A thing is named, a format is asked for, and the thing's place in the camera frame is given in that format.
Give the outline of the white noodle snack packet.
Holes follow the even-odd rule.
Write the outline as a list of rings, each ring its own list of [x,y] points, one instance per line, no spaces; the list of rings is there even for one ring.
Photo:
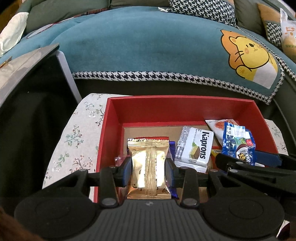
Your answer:
[[[233,119],[205,120],[205,122],[209,126],[211,131],[214,132],[214,135],[221,146],[223,145],[224,123],[228,122],[233,125],[238,125],[238,123]]]

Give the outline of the red yellow snack packet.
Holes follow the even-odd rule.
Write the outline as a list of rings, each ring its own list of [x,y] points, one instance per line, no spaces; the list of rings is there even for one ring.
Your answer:
[[[218,170],[219,168],[216,165],[216,157],[218,154],[221,154],[222,150],[219,149],[212,149],[211,150],[211,154],[210,154],[210,158],[211,158],[211,169],[216,169]]]

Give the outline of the red crown snack packet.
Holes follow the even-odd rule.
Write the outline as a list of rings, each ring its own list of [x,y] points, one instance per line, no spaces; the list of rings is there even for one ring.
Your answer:
[[[153,136],[153,137],[135,137],[135,138],[128,138],[127,141],[131,141],[131,140],[141,140],[141,139],[145,139],[145,140],[168,140],[169,141],[169,137],[161,137],[161,136]]]

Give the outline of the teal lion sofa cover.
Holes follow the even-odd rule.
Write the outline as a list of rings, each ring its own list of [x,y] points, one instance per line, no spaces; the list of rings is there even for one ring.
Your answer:
[[[62,21],[25,36],[1,61],[51,44],[76,79],[187,82],[269,103],[285,77],[274,48],[241,29],[140,6]]]

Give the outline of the blue foil snack packet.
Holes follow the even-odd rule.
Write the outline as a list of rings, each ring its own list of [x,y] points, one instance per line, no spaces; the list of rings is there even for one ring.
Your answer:
[[[176,152],[175,141],[169,141],[169,145],[170,145],[169,158],[171,159],[171,161],[169,161],[169,173],[168,173],[168,176],[166,177],[166,185],[171,193],[171,197],[173,199],[178,199],[177,189],[176,187],[174,187],[175,185],[174,170],[176,169],[176,166],[174,163],[175,152]]]

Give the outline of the floral tablecloth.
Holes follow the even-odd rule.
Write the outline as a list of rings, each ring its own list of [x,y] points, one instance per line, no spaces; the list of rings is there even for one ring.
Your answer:
[[[96,172],[106,105],[112,97],[128,96],[92,93],[81,100],[53,152],[44,178],[44,186],[49,186],[79,169]],[[264,120],[275,142],[277,153],[286,154],[287,148],[280,129],[271,118]]]

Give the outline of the clear plastic bag of food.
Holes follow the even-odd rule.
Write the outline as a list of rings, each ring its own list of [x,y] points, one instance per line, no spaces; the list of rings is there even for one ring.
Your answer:
[[[295,62],[296,38],[295,21],[288,20],[287,13],[280,8],[281,47],[283,52]]]

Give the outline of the dark green sofa cushion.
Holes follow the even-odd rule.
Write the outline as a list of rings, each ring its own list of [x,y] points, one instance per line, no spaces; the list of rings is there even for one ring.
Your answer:
[[[19,11],[29,13],[25,33],[30,33],[75,16],[100,13],[109,6],[110,1],[106,0],[25,1]]]

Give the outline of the pink clear snack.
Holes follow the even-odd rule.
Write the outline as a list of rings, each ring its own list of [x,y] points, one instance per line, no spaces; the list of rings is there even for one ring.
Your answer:
[[[116,167],[119,167],[123,161],[125,160],[126,156],[118,156],[118,157],[115,157],[114,159],[114,163],[115,163],[115,166]]]

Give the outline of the blue white candy packet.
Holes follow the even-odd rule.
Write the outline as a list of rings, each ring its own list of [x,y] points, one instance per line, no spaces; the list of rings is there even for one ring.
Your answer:
[[[256,162],[255,140],[245,126],[224,123],[222,154],[254,166]]]

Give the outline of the white Kaprons wafer packet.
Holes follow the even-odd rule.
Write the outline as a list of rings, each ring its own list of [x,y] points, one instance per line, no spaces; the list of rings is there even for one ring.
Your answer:
[[[213,138],[214,133],[212,131],[184,126],[176,147],[175,165],[206,173]]]

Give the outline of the red cardboard box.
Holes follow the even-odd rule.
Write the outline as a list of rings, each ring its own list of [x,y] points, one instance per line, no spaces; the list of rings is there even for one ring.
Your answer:
[[[96,171],[113,166],[126,154],[133,137],[169,137],[178,141],[183,126],[205,127],[205,120],[233,119],[249,129],[256,149],[277,153],[267,124],[250,99],[212,96],[155,95],[109,98],[99,142]]]

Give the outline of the black side table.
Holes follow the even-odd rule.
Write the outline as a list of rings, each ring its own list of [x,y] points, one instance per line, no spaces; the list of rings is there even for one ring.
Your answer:
[[[58,44],[1,65],[1,207],[43,186],[56,143],[81,95]]]

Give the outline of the gold foil snack packet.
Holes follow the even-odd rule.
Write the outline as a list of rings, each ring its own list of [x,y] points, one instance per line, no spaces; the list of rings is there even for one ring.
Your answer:
[[[132,158],[132,175],[127,199],[169,200],[166,185],[165,160],[169,152],[168,140],[131,140],[127,142]]]

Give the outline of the white cloth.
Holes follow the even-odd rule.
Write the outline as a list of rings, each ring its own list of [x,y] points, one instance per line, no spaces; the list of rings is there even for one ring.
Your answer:
[[[28,19],[28,12],[19,12],[14,15],[1,32],[1,56],[14,47],[21,39]]]

